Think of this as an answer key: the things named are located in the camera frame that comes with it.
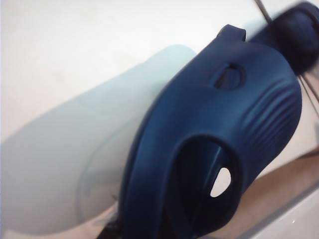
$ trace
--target rubber cover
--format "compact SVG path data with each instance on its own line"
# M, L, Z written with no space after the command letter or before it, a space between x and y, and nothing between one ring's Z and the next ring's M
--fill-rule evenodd
M123 239L157 238L163 212L172 237L222 227L293 135L302 107L293 70L277 50L244 40L245 30L225 26L147 113L122 184ZM231 183L212 198L222 167Z

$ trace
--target white wall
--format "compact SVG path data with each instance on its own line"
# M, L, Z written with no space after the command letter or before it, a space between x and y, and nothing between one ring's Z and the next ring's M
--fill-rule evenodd
M94 238L143 114L226 24L265 21L252 0L1 1L3 238ZM267 170L315 147L317 123L304 101Z

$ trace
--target ridged texture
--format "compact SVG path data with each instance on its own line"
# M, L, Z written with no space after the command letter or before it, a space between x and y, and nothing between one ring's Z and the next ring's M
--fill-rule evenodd
M298 100L290 84L277 82L268 87L243 119L247 146L258 155L281 150L299 119Z

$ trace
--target dark blue silicone object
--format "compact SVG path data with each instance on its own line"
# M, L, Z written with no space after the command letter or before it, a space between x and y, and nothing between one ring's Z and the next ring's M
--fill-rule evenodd
M250 42L245 30L227 25L170 81L128 158L119 204L123 239L197 238L231 219L297 127L296 74L318 57L318 13L300 4ZM231 183L213 198L222 167Z

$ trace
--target white surface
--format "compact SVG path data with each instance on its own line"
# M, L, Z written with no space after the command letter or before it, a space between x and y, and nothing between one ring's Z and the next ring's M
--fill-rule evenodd
M240 239L316 239L319 238L318 215L319 188L274 218L253 236L243 236Z
M1 17L4 239L94 238L160 89L224 25L265 24L252 0L3 0ZM317 126L304 101L267 170L315 147Z

